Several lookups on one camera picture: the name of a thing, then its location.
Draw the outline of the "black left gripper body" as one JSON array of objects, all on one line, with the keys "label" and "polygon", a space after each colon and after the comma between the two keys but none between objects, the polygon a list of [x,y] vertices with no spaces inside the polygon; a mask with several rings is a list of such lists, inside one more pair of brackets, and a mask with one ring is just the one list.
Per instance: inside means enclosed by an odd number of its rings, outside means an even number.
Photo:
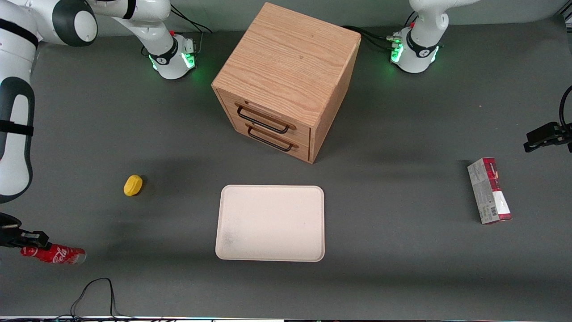
[{"label": "black left gripper body", "polygon": [[556,139],[555,145],[566,145],[568,151],[572,153],[572,123],[560,127],[560,136]]}]

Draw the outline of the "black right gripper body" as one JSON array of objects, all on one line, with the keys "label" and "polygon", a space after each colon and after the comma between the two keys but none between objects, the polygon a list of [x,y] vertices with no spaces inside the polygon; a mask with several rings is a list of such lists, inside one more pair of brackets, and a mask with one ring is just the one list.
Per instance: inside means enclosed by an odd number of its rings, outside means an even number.
[{"label": "black right gripper body", "polygon": [[0,246],[22,247],[21,245],[22,222],[11,215],[0,213]]}]

